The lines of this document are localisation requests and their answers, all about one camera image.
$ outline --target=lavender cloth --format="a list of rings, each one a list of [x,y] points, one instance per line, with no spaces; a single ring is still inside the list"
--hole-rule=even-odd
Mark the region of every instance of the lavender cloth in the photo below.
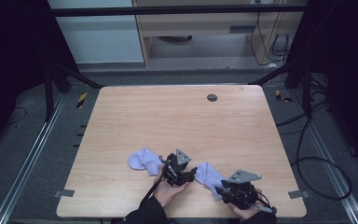
[[[158,175],[158,166],[161,161],[154,152],[147,147],[133,153],[129,157],[129,164],[135,170],[147,170],[149,175]],[[222,180],[225,178],[220,175],[210,163],[202,162],[197,165],[196,180],[202,185],[206,185],[212,192],[216,200],[221,200],[222,196],[217,194],[214,186],[222,188]]]

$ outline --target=wooden table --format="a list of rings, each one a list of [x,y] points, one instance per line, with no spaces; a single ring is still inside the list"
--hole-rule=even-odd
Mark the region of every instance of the wooden table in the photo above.
[[[218,99],[210,102],[209,94]],[[139,206],[154,176],[130,168],[130,154],[148,147],[164,159],[182,149],[229,177],[237,169],[262,175],[278,217],[303,217],[301,198],[280,136],[259,86],[105,87],[96,101],[65,189],[60,217],[124,217]],[[235,217],[206,187],[193,182],[166,207],[168,217]]]

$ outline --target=floor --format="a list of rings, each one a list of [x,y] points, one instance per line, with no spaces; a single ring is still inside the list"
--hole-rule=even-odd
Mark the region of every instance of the floor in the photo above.
[[[276,53],[282,48],[278,39]],[[118,68],[115,71],[84,75],[107,85],[165,85],[165,84],[211,84],[248,83],[268,74],[284,63],[282,56],[276,61],[259,65],[244,35],[193,36],[189,41],[182,37],[154,38],[147,68]],[[268,104],[276,123],[302,113],[301,91],[287,90],[282,84],[285,75],[274,78],[263,86]],[[44,122],[44,89],[38,86],[18,97],[17,109],[0,135],[0,218],[13,223],[108,223],[109,219],[60,218],[55,214],[59,198],[55,190],[63,189],[76,156],[81,136],[98,96],[94,90],[75,79],[69,78],[73,88],[69,93],[55,91],[55,101],[62,102],[60,114],[46,127]],[[283,98],[276,97],[276,90]],[[82,108],[76,108],[82,92],[88,98]],[[314,95],[314,103],[324,100],[322,94]],[[296,150],[305,119],[279,127],[281,139],[289,161],[296,159]],[[46,130],[47,139],[40,139]],[[33,151],[35,145],[40,150]],[[297,183],[311,197],[304,199],[308,213],[301,219],[279,220],[279,223],[358,223],[358,158],[350,153],[350,146],[339,128],[328,105],[315,109],[312,123],[306,130],[301,144],[301,156],[319,156],[334,161],[352,183],[352,195],[342,201],[327,200],[307,187],[294,167]],[[345,179],[334,167],[323,162],[304,161],[301,171],[311,186],[328,195],[344,194]],[[25,180],[18,179],[19,174]],[[206,220],[184,220],[183,223]]]

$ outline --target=gray tape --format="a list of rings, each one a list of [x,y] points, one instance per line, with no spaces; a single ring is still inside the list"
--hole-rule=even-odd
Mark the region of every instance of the gray tape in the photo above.
[[[75,194],[75,191],[72,189],[63,189],[63,190],[56,190],[53,194],[53,197],[55,197],[55,198],[61,198],[61,196],[73,197],[74,194]]]
[[[294,198],[309,198],[310,197],[310,193],[307,191],[300,191],[300,190],[295,190],[295,191],[289,191],[289,196],[291,199]]]

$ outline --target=gray carpet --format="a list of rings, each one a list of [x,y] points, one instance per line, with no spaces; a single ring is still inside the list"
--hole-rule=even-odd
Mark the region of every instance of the gray carpet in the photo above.
[[[192,71],[155,71],[155,72],[123,72],[112,74],[93,74],[92,79],[107,85],[158,85],[158,84],[212,84],[212,83],[246,83],[264,76],[267,70],[198,70]],[[280,86],[279,78],[269,85]],[[90,113],[98,96],[98,91],[72,80],[74,87],[66,94],[63,109],[46,142],[38,162],[28,180],[25,189],[13,210],[13,220],[49,220],[49,221],[98,221],[98,218],[60,218],[55,211],[59,199],[52,197],[56,189],[63,189],[67,176],[76,156],[77,146],[81,142],[79,133],[90,118]],[[89,95],[82,108],[76,108],[77,100],[82,92]],[[289,91],[281,89],[284,97],[292,97]],[[265,88],[273,117],[277,123],[290,119],[300,112],[295,103],[287,103],[275,97],[275,89]],[[315,96],[315,103],[322,96]],[[38,86],[24,92],[18,100],[18,106],[27,110],[27,115],[18,123],[8,125],[0,136],[0,204],[11,187],[27,153],[40,131],[44,116],[44,88]],[[22,116],[22,109],[16,110],[10,120]],[[345,170],[352,180],[353,195],[358,201],[358,158],[351,156],[349,146],[326,106],[314,112],[313,121],[320,127],[329,151],[335,162]],[[279,128],[280,133],[297,131],[302,128],[301,119],[290,125]],[[289,161],[296,158],[296,146],[299,133],[282,134],[282,142]],[[308,132],[304,135],[301,156],[316,156],[315,146]],[[298,177],[296,168],[293,169],[301,190],[308,188]],[[324,165],[320,162],[304,161],[301,170],[307,180],[317,190],[337,196],[326,174]],[[279,219],[280,223],[351,223],[340,201],[326,200],[310,191],[311,197],[305,199],[308,213],[301,219]]]

